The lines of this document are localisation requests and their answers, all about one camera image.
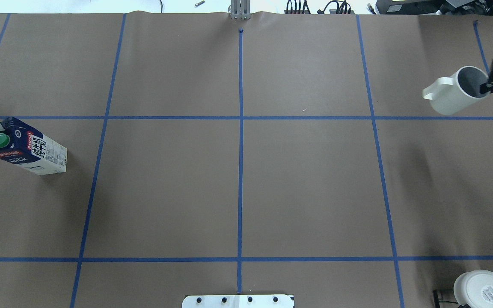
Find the blue white milk carton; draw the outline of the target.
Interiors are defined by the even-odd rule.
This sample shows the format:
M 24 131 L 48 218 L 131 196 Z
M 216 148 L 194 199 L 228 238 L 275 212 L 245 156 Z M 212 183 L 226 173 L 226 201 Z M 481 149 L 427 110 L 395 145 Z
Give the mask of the blue white milk carton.
M 0 160 L 37 175 L 65 173 L 67 148 L 16 117 L 0 121 Z

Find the white mug grey inside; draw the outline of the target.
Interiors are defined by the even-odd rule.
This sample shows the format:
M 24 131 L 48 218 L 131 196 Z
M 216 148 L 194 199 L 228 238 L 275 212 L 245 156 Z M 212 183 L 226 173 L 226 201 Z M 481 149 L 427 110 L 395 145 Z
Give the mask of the white mug grey inside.
M 449 77 L 440 77 L 422 90 L 422 97 L 430 102 L 434 111 L 449 116 L 485 99 L 489 92 L 481 93 L 488 81 L 483 70 L 464 66 Z

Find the black power strip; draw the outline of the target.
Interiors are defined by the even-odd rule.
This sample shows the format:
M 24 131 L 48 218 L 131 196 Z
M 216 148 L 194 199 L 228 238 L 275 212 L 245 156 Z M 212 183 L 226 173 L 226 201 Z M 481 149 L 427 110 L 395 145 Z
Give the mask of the black power strip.
M 286 0 L 284 14 L 354 15 L 350 0 Z

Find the aluminium frame post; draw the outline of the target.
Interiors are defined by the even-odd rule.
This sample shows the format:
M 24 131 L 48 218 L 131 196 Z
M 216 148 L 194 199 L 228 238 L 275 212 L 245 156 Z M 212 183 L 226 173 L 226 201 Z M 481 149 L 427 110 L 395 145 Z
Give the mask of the aluminium frame post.
M 231 0 L 229 16 L 232 20 L 249 20 L 252 17 L 250 0 Z

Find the white cup on rack lower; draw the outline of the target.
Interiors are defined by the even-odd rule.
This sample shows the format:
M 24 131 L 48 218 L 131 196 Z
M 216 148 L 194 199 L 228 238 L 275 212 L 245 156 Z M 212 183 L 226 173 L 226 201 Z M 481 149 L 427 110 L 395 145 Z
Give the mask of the white cup on rack lower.
M 463 273 L 455 280 L 453 292 L 461 306 L 493 308 L 493 272 L 479 269 Z

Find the black laptop computer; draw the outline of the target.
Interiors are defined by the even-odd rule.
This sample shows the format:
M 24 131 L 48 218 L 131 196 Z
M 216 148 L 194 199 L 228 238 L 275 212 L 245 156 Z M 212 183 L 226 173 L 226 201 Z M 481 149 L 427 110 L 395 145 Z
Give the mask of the black laptop computer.
M 376 0 L 380 15 L 487 15 L 493 0 Z

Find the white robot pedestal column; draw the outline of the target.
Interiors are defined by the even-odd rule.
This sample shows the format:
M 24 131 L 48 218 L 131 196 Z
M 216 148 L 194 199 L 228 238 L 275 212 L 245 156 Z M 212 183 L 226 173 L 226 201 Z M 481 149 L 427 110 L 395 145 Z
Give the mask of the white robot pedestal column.
M 186 296 L 182 308 L 294 308 L 295 298 L 287 294 L 229 294 Z

